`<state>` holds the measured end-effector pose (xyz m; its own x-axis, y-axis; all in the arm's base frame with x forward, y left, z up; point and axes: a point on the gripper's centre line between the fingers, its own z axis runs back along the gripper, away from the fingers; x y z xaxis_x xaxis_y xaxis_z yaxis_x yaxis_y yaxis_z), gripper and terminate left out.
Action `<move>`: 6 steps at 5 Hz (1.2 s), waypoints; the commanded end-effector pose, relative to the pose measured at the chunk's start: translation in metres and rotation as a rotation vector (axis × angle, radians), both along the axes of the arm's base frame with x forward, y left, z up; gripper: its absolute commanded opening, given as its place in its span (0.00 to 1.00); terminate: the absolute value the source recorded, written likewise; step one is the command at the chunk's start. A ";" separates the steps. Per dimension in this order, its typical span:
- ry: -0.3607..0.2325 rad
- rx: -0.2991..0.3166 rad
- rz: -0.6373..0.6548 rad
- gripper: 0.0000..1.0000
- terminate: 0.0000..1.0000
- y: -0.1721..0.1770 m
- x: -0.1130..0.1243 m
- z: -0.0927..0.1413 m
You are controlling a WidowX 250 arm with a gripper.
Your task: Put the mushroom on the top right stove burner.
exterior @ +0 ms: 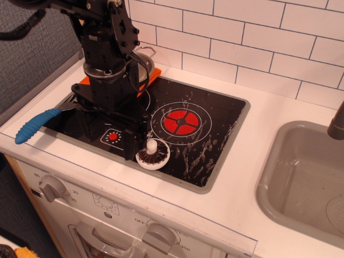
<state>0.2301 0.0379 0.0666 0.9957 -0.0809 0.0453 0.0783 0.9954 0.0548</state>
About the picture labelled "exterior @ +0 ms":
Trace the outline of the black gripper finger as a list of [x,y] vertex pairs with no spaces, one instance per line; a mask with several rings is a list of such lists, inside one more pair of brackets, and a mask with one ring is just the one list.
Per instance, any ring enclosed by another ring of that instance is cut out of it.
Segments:
[[101,133],[101,123],[96,114],[77,108],[76,117],[87,140],[89,142],[94,141]]
[[146,139],[146,129],[126,128],[123,136],[124,159],[133,161],[136,153],[143,148]]

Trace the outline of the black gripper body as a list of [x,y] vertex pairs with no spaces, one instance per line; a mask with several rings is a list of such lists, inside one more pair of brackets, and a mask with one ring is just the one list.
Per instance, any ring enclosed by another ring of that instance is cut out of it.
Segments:
[[149,83],[149,69],[142,58],[121,60],[117,71],[87,63],[83,69],[90,83],[74,84],[71,90],[77,98],[77,119],[84,134],[99,132],[99,119],[131,134],[146,129],[148,114],[137,99]]

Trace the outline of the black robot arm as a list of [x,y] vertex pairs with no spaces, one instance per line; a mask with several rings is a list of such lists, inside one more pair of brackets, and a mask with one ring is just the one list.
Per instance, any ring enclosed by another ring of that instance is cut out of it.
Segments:
[[149,85],[145,62],[135,54],[139,30],[132,25],[124,1],[50,1],[67,14],[79,38],[89,84],[74,84],[78,122],[88,140],[108,121],[123,132],[123,157],[134,160],[142,148],[148,114],[138,94]]

